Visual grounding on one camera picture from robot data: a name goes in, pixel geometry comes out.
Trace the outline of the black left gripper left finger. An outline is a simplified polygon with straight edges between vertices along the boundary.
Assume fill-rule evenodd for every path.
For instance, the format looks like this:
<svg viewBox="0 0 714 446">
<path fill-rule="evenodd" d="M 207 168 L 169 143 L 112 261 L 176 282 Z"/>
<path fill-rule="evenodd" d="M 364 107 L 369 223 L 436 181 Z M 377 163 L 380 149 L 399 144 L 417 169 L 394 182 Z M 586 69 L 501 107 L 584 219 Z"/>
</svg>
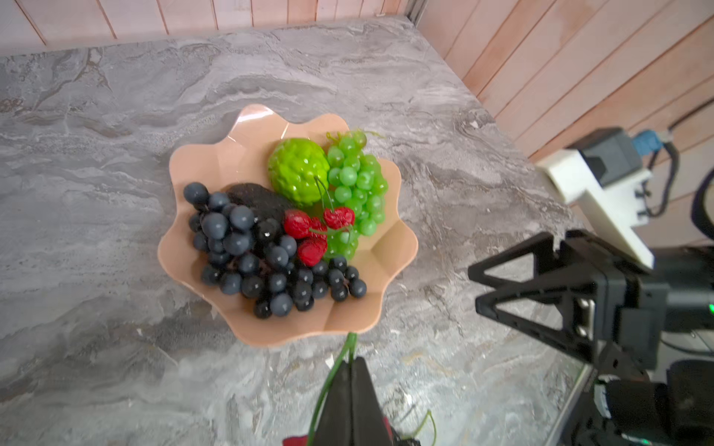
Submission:
<svg viewBox="0 0 714 446">
<path fill-rule="evenodd" d="M 352 411 L 351 366 L 347 362 L 342 362 L 327 393 L 312 444 L 316 446 L 352 445 Z"/>
</svg>

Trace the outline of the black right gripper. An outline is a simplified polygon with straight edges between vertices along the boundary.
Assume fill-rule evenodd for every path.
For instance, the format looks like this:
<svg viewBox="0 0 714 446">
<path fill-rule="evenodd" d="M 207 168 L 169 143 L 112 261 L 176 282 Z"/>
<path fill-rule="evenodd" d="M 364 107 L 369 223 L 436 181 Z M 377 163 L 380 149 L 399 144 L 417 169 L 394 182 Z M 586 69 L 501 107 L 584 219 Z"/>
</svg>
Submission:
<svg viewBox="0 0 714 446">
<path fill-rule="evenodd" d="M 519 258 L 533 258 L 527 281 L 488 272 Z M 713 248 L 681 246 L 654 251 L 653 267 L 585 230 L 569 230 L 555 249 L 541 232 L 468 268 L 469 279 L 493 291 L 475 299 L 476 312 L 526 334 L 580 362 L 593 363 L 597 345 L 612 343 L 641 369 L 653 369 L 665 333 L 713 328 Z M 531 300 L 552 306 L 560 329 L 500 308 Z"/>
</svg>

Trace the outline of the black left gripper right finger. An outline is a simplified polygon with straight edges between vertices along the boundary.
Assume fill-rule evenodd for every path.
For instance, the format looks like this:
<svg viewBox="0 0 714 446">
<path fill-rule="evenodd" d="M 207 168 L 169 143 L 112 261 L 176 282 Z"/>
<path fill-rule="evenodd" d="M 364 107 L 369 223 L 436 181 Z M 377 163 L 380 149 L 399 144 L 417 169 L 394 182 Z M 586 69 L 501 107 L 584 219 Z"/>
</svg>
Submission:
<svg viewBox="0 0 714 446">
<path fill-rule="evenodd" d="M 375 391 L 366 360 L 351 363 L 351 444 L 393 446 L 392 430 Z"/>
</svg>

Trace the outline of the red cherry pair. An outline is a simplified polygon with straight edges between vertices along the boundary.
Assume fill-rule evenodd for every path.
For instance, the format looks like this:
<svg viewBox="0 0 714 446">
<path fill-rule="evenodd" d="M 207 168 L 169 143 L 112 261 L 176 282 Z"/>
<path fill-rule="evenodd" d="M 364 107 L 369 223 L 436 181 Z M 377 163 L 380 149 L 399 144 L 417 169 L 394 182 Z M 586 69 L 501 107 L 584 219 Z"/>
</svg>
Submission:
<svg viewBox="0 0 714 446">
<path fill-rule="evenodd" d="M 315 185 L 320 193 L 321 205 L 323 208 L 321 220 L 332 232 L 349 232 L 355 223 L 355 213 L 348 207 L 336 207 L 325 184 L 318 176 L 313 177 Z"/>
<path fill-rule="evenodd" d="M 307 213 L 291 209 L 284 216 L 284 232 L 297 241 L 297 258 L 307 266 L 316 266 L 327 252 L 327 236 Z"/>
<path fill-rule="evenodd" d="M 380 407 L 366 360 L 356 355 L 358 334 L 347 335 L 314 408 L 308 433 L 289 437 L 284 446 L 306 445 L 418 445 L 419 433 L 430 425 L 432 444 L 438 431 L 431 411 L 411 433 L 400 433 Z"/>
</svg>

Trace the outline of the dark purple grape bunch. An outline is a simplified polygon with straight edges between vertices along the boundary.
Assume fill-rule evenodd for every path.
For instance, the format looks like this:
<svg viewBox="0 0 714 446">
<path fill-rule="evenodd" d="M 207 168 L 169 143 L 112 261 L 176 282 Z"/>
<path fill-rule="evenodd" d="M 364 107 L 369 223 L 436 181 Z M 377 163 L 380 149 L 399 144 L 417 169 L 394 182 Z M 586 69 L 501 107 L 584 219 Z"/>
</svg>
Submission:
<svg viewBox="0 0 714 446">
<path fill-rule="evenodd" d="M 314 267 L 303 265 L 297 241 L 284 232 L 284 219 L 258 219 L 252 209 L 232 203 L 227 193 L 212 193 L 200 182 L 189 183 L 182 195 L 195 210 L 188 223 L 193 248 L 206 254 L 202 283 L 253 301 L 257 318 L 309 311 L 324 297 L 343 302 L 366 296 L 367 284 L 350 259 L 324 256 Z M 305 213 L 327 236 L 321 202 L 318 210 L 315 216 Z"/>
</svg>

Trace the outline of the dark fake avocado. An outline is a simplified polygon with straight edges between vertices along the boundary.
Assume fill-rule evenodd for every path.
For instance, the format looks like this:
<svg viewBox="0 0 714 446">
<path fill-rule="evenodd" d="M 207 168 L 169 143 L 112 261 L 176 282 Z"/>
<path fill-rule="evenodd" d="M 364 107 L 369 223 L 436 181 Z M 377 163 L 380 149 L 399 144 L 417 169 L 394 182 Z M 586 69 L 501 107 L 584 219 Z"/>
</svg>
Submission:
<svg viewBox="0 0 714 446">
<path fill-rule="evenodd" d="M 252 209 L 258 219 L 282 221 L 287 211 L 296 209 L 283 195 L 256 183 L 238 183 L 226 193 L 232 203 Z"/>
</svg>

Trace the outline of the green grape bunch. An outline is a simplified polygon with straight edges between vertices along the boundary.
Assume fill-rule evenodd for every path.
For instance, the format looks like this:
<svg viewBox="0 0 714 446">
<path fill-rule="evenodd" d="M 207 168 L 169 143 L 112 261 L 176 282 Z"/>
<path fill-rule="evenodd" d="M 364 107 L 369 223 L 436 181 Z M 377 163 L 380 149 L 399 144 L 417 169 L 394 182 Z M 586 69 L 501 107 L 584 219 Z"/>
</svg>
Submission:
<svg viewBox="0 0 714 446">
<path fill-rule="evenodd" d="M 351 259 L 360 240 L 374 235 L 386 220 L 385 195 L 390 188 L 377 157 L 364 151 L 367 135 L 362 130 L 328 133 L 327 160 L 330 170 L 327 189 L 336 207 L 348 207 L 355 213 L 349 232 L 327 228 L 327 258 Z"/>
</svg>

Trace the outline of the bumpy green fake fruit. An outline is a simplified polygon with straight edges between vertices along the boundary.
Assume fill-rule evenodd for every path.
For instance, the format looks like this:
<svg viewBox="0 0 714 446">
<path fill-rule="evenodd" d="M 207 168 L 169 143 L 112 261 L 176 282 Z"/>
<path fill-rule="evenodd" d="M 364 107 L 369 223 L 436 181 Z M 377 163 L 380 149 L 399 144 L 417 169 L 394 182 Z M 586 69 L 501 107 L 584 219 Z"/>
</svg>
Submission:
<svg viewBox="0 0 714 446">
<path fill-rule="evenodd" d="M 330 165 L 324 149 L 310 139 L 284 139 L 268 160 L 273 190 L 298 207 L 321 200 Z"/>
</svg>

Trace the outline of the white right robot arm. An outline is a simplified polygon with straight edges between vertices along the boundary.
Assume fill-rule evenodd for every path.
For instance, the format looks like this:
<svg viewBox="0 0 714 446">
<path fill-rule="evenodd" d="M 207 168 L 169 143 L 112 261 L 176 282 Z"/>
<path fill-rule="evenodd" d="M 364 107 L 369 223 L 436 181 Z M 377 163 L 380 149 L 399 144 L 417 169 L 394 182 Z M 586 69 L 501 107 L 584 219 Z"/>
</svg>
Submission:
<svg viewBox="0 0 714 446">
<path fill-rule="evenodd" d="M 713 248 L 656 249 L 646 266 L 586 230 L 541 232 L 470 266 L 476 311 L 589 364 L 559 442 L 710 445 L 713 355 L 688 349 L 651 378 L 663 334 L 713 327 Z"/>
</svg>

